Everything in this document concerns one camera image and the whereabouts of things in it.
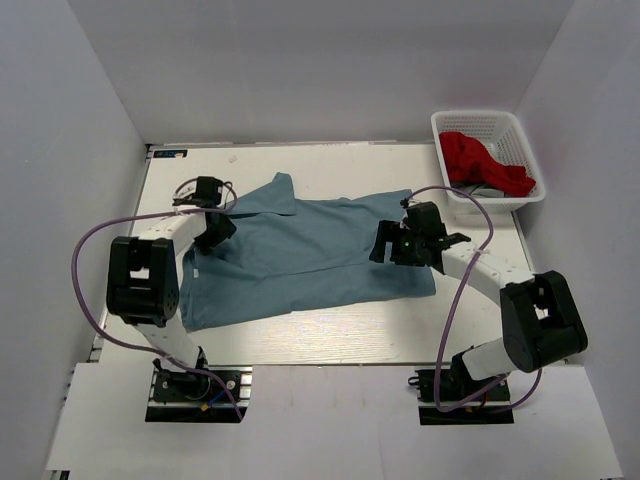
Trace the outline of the blue-grey t-shirt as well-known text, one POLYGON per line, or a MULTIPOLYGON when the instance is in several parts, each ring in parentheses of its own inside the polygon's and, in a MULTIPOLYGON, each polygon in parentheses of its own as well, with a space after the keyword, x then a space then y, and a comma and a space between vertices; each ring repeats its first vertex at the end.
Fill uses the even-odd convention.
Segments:
POLYGON ((209 254, 196 248, 184 254, 184 327, 194 332, 294 311, 434 295, 430 269, 369 259, 379 222, 401 220, 407 194, 301 200, 291 177, 276 174, 238 199, 231 238, 209 254))

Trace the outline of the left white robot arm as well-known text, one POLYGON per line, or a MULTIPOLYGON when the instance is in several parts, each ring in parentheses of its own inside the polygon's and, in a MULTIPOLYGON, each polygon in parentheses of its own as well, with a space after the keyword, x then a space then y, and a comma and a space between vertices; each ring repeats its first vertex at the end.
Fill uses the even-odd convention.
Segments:
POLYGON ((110 314, 134 327, 159 357, 162 368, 184 366, 177 387, 188 398, 199 399, 211 387, 204 368, 206 356, 179 319, 178 255, 195 249, 203 255, 230 239, 236 226, 228 216, 237 200, 233 184, 200 176, 195 188, 176 196, 173 209, 137 236, 120 236, 111 243, 106 304, 110 314))

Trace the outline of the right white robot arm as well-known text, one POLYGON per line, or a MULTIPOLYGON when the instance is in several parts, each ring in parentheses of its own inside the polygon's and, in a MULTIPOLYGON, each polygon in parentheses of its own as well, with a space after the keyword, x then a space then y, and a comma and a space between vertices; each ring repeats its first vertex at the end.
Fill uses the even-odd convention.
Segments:
POLYGON ((586 330, 562 274, 516 268, 470 237, 449 234, 434 203, 408 207, 401 221, 380 221, 370 259, 382 263, 387 247, 392 263, 466 281, 500 308, 502 336, 452 358, 451 384, 459 396, 475 398, 494 377, 531 373, 586 350, 586 330))

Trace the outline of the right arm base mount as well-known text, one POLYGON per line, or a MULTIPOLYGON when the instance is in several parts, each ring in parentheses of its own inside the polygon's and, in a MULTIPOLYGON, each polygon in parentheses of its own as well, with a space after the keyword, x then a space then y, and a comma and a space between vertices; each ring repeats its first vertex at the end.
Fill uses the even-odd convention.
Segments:
MULTIPOLYGON (((454 378, 448 368, 443 368, 439 390, 441 406, 450 407, 490 382, 491 380, 474 382, 454 378)), ((408 378, 407 384, 417 394, 421 426, 485 426, 514 423, 514 416, 510 409, 511 393, 505 379, 493 389, 451 412, 441 412, 436 408, 434 368, 416 370, 408 378)))

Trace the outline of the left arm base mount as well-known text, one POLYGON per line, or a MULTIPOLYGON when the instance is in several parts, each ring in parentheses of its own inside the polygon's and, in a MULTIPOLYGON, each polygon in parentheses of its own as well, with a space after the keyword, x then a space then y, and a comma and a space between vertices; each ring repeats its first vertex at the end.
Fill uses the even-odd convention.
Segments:
MULTIPOLYGON (((232 394, 242 415, 248 409, 252 367, 210 370, 232 394)), ((155 370, 145 414, 147 423, 237 424, 241 421, 224 389, 209 377, 155 370)))

